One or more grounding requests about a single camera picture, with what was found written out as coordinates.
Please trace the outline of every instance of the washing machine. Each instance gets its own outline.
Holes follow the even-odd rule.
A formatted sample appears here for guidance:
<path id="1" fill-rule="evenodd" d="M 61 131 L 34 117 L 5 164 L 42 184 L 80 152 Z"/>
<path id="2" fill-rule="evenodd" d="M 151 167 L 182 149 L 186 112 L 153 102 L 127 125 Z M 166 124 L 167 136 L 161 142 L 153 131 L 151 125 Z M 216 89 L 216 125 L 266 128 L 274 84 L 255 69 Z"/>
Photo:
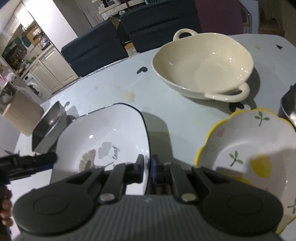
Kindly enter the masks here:
<path id="1" fill-rule="evenodd" d="M 38 80 L 36 80 L 36 78 L 31 73 L 27 73 L 23 80 L 27 86 L 29 86 L 32 91 L 43 101 L 48 100 L 52 96 L 51 93 L 45 89 L 45 87 L 43 87 L 43 85 Z"/>

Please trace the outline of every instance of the metal screw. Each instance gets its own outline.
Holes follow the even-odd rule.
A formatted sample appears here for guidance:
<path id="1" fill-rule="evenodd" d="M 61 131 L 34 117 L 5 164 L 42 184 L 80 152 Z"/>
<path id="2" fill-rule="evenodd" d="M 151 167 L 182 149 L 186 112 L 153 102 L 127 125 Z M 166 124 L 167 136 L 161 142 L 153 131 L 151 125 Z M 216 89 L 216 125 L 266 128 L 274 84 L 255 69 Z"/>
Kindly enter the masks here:
<path id="1" fill-rule="evenodd" d="M 103 193 L 101 196 L 100 196 L 100 200 L 102 202 L 109 202 L 109 201 L 112 201 L 115 199 L 115 195 L 112 194 L 112 193 Z"/>
<path id="2" fill-rule="evenodd" d="M 192 202 L 194 201 L 195 199 L 197 198 L 197 196 L 193 193 L 184 193 L 182 196 L 181 196 L 181 199 L 184 201 L 184 202 Z"/>

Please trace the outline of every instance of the green sprout pattern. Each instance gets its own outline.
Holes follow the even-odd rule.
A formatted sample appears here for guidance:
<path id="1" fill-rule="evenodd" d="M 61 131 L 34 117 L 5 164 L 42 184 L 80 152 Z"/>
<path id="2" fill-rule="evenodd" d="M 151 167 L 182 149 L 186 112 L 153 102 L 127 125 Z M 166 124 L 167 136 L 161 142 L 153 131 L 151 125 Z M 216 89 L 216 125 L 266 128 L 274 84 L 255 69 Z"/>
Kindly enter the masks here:
<path id="1" fill-rule="evenodd" d="M 244 164 L 244 162 L 242 160 L 237 159 L 237 157 L 239 155 L 237 151 L 235 151 L 234 156 L 231 153 L 229 153 L 229 155 L 232 159 L 234 159 L 233 163 L 230 164 L 231 167 L 233 166 L 233 164 L 235 162 L 238 162 L 239 164 Z"/>
<path id="2" fill-rule="evenodd" d="M 255 119 L 260 120 L 259 126 L 261 126 L 261 123 L 262 123 L 263 120 L 265 120 L 265 121 L 269 121 L 270 120 L 270 118 L 268 118 L 268 117 L 263 118 L 263 114 L 262 114 L 261 111 L 258 111 L 258 113 L 259 113 L 259 116 L 256 115 L 255 116 Z"/>
<path id="3" fill-rule="evenodd" d="M 295 214 L 295 212 L 296 212 L 296 198 L 295 198 L 295 201 L 294 201 L 294 205 L 288 206 L 287 208 L 293 208 L 292 214 Z"/>

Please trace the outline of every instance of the table stain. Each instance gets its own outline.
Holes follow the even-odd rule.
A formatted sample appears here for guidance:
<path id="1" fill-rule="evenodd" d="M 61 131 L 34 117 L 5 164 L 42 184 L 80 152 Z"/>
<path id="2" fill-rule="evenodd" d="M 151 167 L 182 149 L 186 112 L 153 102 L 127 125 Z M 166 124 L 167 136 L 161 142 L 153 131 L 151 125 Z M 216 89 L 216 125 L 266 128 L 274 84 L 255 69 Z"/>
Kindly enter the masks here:
<path id="1" fill-rule="evenodd" d="M 134 92 L 126 92 L 124 95 L 127 103 L 133 103 L 135 101 L 136 95 Z"/>

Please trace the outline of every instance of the gray ribbed base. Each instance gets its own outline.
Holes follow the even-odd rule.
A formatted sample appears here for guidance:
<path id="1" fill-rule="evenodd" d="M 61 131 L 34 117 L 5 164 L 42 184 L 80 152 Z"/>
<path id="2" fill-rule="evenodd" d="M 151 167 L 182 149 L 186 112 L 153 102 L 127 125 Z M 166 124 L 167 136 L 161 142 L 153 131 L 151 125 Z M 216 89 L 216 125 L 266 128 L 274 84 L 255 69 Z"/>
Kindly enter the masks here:
<path id="1" fill-rule="evenodd" d="M 275 241 L 276 235 L 237 237 L 220 232 L 204 221 L 193 205 L 173 196 L 123 196 L 116 204 L 101 206 L 83 227 L 58 237 L 22 233 L 16 241 Z"/>

